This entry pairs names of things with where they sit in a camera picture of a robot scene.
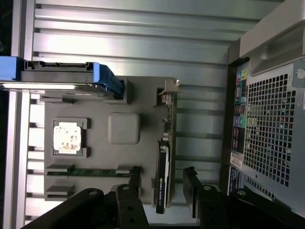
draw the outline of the ribbed metal panel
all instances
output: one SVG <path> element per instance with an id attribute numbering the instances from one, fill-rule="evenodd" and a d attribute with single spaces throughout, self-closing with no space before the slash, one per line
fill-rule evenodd
<path id="1" fill-rule="evenodd" d="M 166 216 L 154 214 L 150 206 L 145 210 L 153 223 L 194 223 L 183 198 L 182 169 L 195 166 L 202 182 L 218 183 L 227 48 L 278 4 L 262 0 L 28 1 L 24 57 L 101 62 L 117 76 L 179 79 L 183 93 L 178 95 L 174 206 Z M 17 225 L 58 205 L 43 199 L 44 104 L 35 95 L 29 121 L 24 174 L 26 191 L 33 197 L 26 198 Z"/>

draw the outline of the green circuit board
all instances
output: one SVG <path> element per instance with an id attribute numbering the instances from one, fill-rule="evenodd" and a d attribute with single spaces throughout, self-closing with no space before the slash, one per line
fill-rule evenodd
<path id="1" fill-rule="evenodd" d="M 48 172 L 47 176 L 67 177 L 129 177 L 129 174 L 117 174 L 114 169 L 73 168 L 68 172 Z"/>

